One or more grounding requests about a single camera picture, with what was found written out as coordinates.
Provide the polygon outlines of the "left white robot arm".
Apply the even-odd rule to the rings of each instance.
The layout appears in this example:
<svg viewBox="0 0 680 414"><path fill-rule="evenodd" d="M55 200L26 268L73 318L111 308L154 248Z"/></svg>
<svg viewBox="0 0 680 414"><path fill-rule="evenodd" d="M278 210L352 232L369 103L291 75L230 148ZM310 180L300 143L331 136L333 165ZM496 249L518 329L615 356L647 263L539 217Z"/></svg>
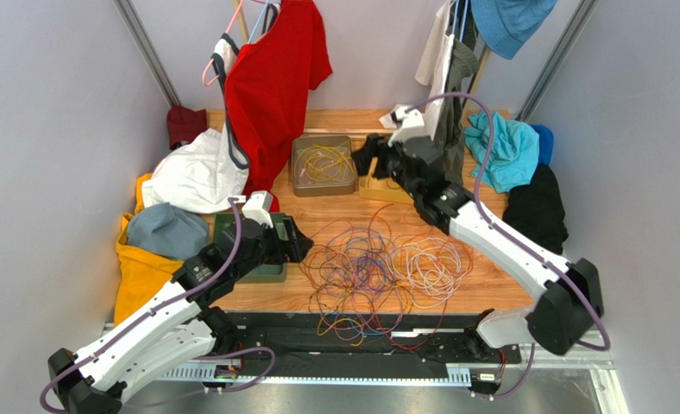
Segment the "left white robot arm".
<svg viewBox="0 0 680 414"><path fill-rule="evenodd" d="M210 354L232 358L237 327L215 302L257 267L300 263L314 245L291 216L281 221L283 235L239 216L107 335L77 351L52 354L41 406L52 413L117 413L144 386L186 361ZM49 393L59 409L47 402Z"/></svg>

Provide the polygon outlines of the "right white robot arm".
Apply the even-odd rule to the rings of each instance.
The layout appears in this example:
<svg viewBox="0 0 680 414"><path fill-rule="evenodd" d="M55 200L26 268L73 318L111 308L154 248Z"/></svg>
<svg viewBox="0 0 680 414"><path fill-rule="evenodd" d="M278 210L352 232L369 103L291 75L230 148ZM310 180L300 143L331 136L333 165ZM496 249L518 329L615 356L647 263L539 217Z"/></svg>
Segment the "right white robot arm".
<svg viewBox="0 0 680 414"><path fill-rule="evenodd" d="M392 143L371 134L351 157L359 176L394 181L426 223L486 256L533 300L532 306L484 311L469 328L476 346L530 343L555 355L576 344L610 348L596 266L554 254L502 222L474 193L445 177L443 155L429 137Z"/></svg>

